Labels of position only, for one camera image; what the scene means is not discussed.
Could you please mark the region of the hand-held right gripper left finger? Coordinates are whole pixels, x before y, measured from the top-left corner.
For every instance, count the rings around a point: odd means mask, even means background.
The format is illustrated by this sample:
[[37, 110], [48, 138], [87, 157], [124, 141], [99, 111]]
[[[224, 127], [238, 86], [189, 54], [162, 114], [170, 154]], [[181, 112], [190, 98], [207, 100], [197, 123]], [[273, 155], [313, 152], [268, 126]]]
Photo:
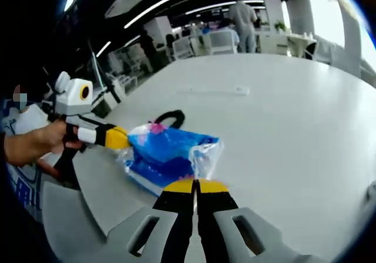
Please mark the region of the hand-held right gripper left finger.
[[153, 207], [131, 215], [108, 235], [106, 262], [183, 262], [193, 229], [196, 181], [164, 188]]

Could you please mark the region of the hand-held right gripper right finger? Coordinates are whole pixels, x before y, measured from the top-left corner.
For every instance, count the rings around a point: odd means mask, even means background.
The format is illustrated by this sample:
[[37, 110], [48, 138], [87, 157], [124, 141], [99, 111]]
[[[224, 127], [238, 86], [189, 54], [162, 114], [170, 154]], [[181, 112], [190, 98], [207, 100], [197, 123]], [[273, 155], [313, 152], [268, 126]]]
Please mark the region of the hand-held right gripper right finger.
[[220, 182], [196, 181], [198, 232], [207, 262], [311, 262], [283, 243], [281, 231], [240, 208]]

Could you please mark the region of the person's left hand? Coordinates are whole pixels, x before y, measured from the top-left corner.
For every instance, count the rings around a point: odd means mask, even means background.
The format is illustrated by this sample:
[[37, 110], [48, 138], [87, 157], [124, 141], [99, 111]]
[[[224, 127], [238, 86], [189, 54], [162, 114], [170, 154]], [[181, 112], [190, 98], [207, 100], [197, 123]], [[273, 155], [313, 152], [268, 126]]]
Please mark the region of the person's left hand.
[[63, 120], [56, 120], [43, 128], [27, 133], [27, 163], [36, 161], [47, 153], [61, 153], [65, 147], [80, 149], [83, 142], [78, 138], [68, 138], [67, 126]]

